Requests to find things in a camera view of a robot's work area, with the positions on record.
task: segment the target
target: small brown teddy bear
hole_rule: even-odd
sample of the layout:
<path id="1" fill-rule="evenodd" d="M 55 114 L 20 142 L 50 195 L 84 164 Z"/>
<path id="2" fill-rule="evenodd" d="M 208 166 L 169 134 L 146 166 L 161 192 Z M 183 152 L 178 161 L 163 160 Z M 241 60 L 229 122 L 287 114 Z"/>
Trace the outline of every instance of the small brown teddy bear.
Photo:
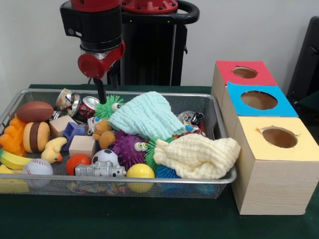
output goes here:
<path id="1" fill-rule="evenodd" d="M 101 149 L 107 149 L 116 141 L 115 133 L 106 120 L 102 120 L 94 126 L 93 138 L 99 142 Z"/>

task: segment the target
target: green table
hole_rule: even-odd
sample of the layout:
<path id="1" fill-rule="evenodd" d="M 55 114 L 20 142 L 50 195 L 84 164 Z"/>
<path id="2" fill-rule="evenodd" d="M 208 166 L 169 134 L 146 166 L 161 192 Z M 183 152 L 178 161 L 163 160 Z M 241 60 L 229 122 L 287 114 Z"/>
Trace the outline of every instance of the green table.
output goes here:
<path id="1" fill-rule="evenodd" d="M 119 90 L 210 93 L 210 87 L 122 86 Z M 319 238 L 318 187 L 304 216 L 240 216 L 230 186 L 217 200 L 0 195 L 0 205 L 1 239 Z"/>

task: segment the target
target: metal basket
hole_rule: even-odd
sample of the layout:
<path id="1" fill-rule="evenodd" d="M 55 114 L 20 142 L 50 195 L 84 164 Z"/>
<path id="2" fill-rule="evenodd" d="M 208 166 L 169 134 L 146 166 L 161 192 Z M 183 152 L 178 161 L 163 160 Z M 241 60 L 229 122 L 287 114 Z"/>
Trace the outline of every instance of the metal basket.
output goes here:
<path id="1" fill-rule="evenodd" d="M 51 105 L 61 90 L 28 89 L 18 93 L 0 117 L 0 132 L 3 132 L 16 110 L 31 101 L 44 101 Z M 73 91 L 81 97 L 95 96 L 96 91 Z M 125 102 L 141 94 L 137 92 L 106 92 L 119 95 Z M 171 105 L 175 115 L 184 111 L 196 111 L 205 115 L 206 135 L 210 139 L 226 137 L 217 100 L 211 95 L 162 93 Z M 21 175 L 0 174 L 0 193 L 33 194 L 33 195 L 87 195 L 87 196 L 122 196 L 122 197 L 170 197 L 170 198 L 212 198 L 219 197 L 226 184 L 236 179 L 233 167 L 223 178 L 218 180 L 192 179 L 146 179 L 146 178 L 96 178 L 68 176 L 65 164 L 68 154 L 63 153 L 63 162 L 52 164 L 54 175 Z M 40 154 L 29 154 L 28 157 L 39 158 Z M 28 183 L 29 189 L 22 189 L 21 183 Z M 136 193 L 134 187 L 145 193 Z"/>

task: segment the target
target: wooden cube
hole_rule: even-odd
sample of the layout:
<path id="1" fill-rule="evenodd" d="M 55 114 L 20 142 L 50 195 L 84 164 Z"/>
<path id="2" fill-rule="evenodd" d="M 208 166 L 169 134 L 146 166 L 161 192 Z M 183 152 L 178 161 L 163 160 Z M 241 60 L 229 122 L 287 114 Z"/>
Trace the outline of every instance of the wooden cube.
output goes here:
<path id="1" fill-rule="evenodd" d="M 69 148 L 70 157 L 77 154 L 84 154 L 93 158 L 96 153 L 96 141 L 91 136 L 74 136 Z"/>
<path id="2" fill-rule="evenodd" d="M 233 137 L 237 116 L 298 117 L 278 86 L 249 86 L 228 83 L 221 113 L 229 137 Z"/>
<path id="3" fill-rule="evenodd" d="M 53 137 L 62 137 L 68 123 L 76 123 L 70 116 L 62 116 L 50 121 L 50 129 Z"/>
<path id="4" fill-rule="evenodd" d="M 232 188 L 242 215 L 302 215 L 319 179 L 319 147 L 299 118 L 239 117 Z"/>
<path id="5" fill-rule="evenodd" d="M 240 85 L 277 85 L 262 61 L 216 61 L 211 94 L 216 97 L 220 108 L 228 82 Z"/>

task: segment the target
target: purple spiky ball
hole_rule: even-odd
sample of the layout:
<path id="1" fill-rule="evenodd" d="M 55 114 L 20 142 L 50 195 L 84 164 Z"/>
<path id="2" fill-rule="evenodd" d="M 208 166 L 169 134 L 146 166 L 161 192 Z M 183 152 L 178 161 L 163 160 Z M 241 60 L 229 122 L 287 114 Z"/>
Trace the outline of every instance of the purple spiky ball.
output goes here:
<path id="1" fill-rule="evenodd" d="M 137 135 L 119 133 L 113 147 L 113 151 L 120 159 L 120 165 L 128 171 L 130 167 L 137 163 L 145 163 L 145 151 L 136 151 L 136 144 L 145 143 L 145 140 Z"/>

